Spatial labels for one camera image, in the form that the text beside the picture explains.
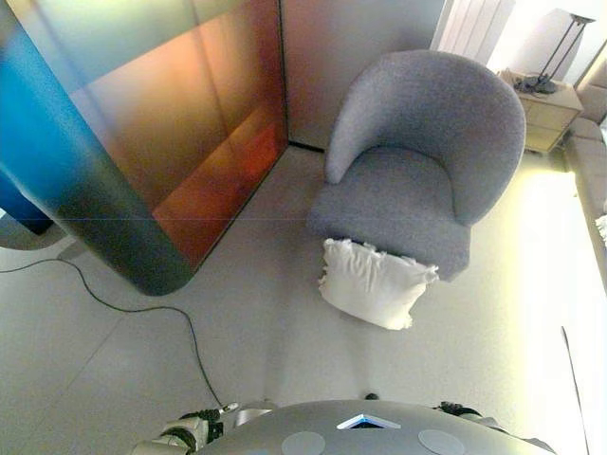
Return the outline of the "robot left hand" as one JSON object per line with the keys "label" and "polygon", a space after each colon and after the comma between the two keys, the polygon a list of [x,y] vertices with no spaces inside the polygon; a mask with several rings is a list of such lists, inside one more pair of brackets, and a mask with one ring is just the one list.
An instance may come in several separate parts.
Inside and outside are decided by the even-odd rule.
{"label": "robot left hand", "polygon": [[233,402],[218,409],[202,409],[186,413],[168,423],[160,437],[165,438],[169,446],[184,447],[186,454],[194,453],[222,437],[224,435],[222,417],[239,408],[240,405]]}

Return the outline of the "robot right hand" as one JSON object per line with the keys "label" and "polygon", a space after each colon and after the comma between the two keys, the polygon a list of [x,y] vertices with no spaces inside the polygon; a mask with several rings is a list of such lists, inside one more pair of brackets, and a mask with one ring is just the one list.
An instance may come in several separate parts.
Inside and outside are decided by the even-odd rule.
{"label": "robot right hand", "polygon": [[486,427],[494,427],[496,425],[491,418],[485,417],[477,410],[466,407],[462,404],[442,401],[438,406],[434,407],[434,409],[469,420],[479,425],[484,425]]}

